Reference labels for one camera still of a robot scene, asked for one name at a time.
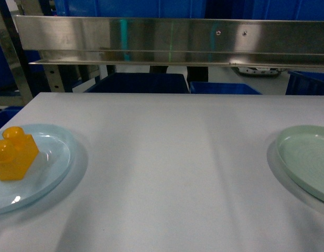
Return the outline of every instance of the white table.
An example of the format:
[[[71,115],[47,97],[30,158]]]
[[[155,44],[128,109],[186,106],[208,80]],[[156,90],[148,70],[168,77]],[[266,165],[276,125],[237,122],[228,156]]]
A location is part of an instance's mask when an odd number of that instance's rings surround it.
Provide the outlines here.
[[[324,204],[271,150],[324,126],[324,97],[42,93],[5,127],[30,123],[69,129],[79,155],[0,215],[0,251],[324,251]]]

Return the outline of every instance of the blue crate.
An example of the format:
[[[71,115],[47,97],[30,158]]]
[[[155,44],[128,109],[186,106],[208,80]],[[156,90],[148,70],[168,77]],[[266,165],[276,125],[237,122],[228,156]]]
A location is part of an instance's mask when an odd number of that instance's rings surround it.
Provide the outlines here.
[[[206,0],[55,0],[58,16],[204,18]]]
[[[289,71],[286,95],[324,96],[324,73]]]
[[[261,95],[260,92],[243,83],[190,83],[190,93],[217,95]]]
[[[14,84],[14,77],[0,46],[0,89],[13,86]]]
[[[324,0],[233,0],[232,18],[322,20]]]
[[[183,75],[114,73],[93,85],[91,93],[189,93]]]
[[[0,129],[12,119],[23,107],[8,107],[0,111]]]
[[[207,0],[205,18],[230,19],[233,0]]]

